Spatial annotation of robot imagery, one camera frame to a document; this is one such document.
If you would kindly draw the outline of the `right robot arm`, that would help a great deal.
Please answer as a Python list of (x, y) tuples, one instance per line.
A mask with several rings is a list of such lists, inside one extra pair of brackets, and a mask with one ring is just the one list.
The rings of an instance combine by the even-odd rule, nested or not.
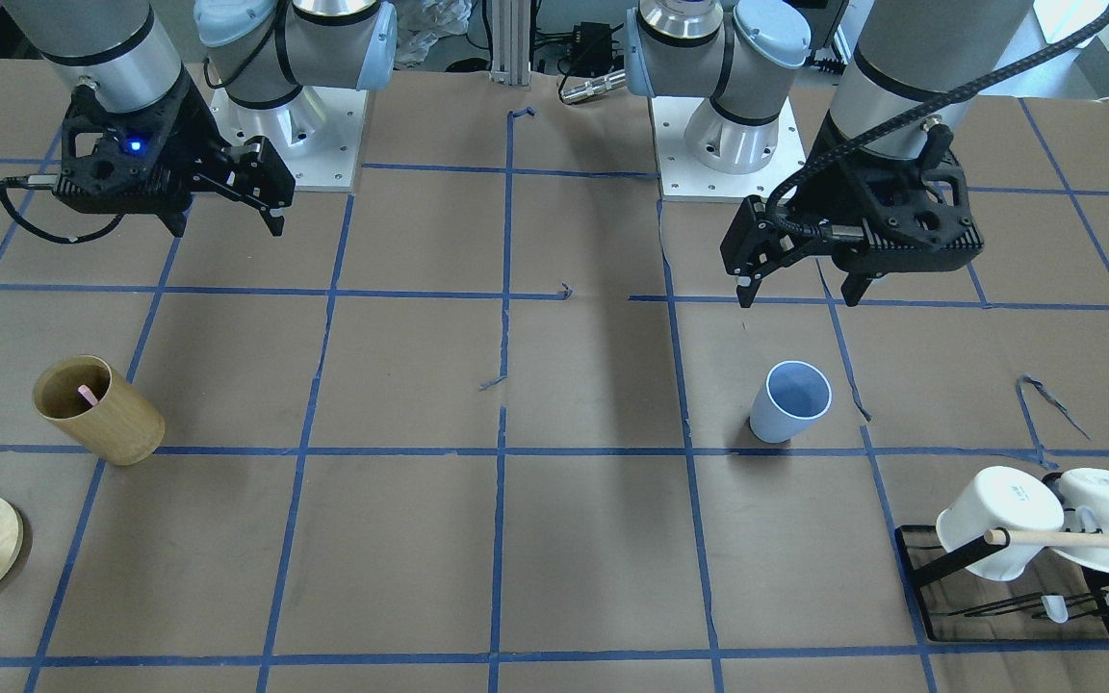
[[(181, 237), (195, 193), (244, 203), (281, 236), (291, 155), (329, 141), (318, 90), (386, 88), (398, 43), (388, 1), (199, 1), (203, 65), (216, 70), (199, 85), (147, 1), (8, 1), (6, 12), (70, 100), (57, 172), (1, 179), (0, 203), (57, 244), (100, 240), (132, 215)], [(203, 88), (227, 96), (232, 137)]]

